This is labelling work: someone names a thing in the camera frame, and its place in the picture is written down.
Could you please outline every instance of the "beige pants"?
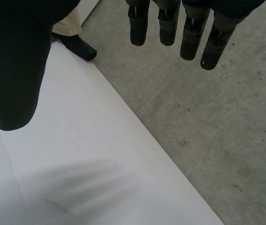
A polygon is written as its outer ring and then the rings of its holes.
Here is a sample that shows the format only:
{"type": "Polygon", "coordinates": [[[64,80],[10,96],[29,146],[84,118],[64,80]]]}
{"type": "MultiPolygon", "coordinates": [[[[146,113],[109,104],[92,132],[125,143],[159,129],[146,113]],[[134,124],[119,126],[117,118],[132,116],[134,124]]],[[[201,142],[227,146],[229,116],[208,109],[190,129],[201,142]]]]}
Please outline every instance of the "beige pants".
{"type": "Polygon", "coordinates": [[[74,36],[81,32],[80,17],[76,8],[65,19],[53,26],[53,33],[63,36],[74,36]]]}

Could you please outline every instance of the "white paper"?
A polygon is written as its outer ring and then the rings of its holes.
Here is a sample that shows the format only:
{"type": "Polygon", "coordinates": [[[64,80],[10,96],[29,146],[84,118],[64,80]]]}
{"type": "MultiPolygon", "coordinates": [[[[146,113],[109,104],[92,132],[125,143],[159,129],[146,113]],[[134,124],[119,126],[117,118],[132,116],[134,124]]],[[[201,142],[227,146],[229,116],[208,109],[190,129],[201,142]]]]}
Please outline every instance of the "white paper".
{"type": "Polygon", "coordinates": [[[0,131],[0,225],[223,225],[99,70],[55,43],[24,128],[0,131]]]}

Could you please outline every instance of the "gray concrete floor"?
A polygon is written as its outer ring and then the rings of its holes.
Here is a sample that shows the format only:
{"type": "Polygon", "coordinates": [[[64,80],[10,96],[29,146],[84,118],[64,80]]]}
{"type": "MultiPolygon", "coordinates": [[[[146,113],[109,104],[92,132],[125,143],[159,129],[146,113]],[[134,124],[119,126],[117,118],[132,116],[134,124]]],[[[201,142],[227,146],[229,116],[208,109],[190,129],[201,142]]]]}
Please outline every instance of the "gray concrete floor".
{"type": "Polygon", "coordinates": [[[218,66],[200,68],[159,41],[151,4],[144,46],[129,40],[125,0],[102,0],[81,37],[95,65],[226,225],[266,225],[266,3],[233,34],[218,66]]]}

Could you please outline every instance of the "pant leg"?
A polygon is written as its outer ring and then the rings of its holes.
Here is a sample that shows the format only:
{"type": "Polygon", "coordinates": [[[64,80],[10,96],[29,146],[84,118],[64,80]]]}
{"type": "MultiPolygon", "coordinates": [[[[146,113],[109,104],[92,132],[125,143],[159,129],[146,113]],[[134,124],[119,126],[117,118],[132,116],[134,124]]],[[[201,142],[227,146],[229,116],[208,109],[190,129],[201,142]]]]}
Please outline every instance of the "pant leg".
{"type": "Polygon", "coordinates": [[[1,130],[19,129],[31,120],[51,46],[51,28],[78,3],[0,0],[1,130]]]}
{"type": "Polygon", "coordinates": [[[76,8],[65,19],[53,26],[53,33],[68,37],[77,35],[81,31],[80,17],[76,8]]]}

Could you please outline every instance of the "black shoe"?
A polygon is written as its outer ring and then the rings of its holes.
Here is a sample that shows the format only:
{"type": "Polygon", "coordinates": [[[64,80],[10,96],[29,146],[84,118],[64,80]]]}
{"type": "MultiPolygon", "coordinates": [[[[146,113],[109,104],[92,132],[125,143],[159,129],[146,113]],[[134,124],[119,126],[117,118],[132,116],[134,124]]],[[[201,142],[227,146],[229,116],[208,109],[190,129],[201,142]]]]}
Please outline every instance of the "black shoe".
{"type": "Polygon", "coordinates": [[[149,6],[150,0],[143,0],[138,1],[137,7],[129,7],[130,40],[133,45],[142,46],[145,43],[149,6]]]}
{"type": "Polygon", "coordinates": [[[199,43],[202,39],[205,25],[210,14],[210,9],[206,9],[205,17],[201,19],[191,19],[186,17],[183,40],[180,56],[184,60],[193,60],[197,54],[199,43]]]}
{"type": "Polygon", "coordinates": [[[68,37],[53,33],[53,37],[61,40],[70,51],[86,61],[93,60],[97,55],[97,51],[84,42],[78,35],[68,37]]]}
{"type": "Polygon", "coordinates": [[[171,46],[175,42],[180,5],[179,0],[170,10],[159,10],[160,42],[163,45],[171,46]]]}

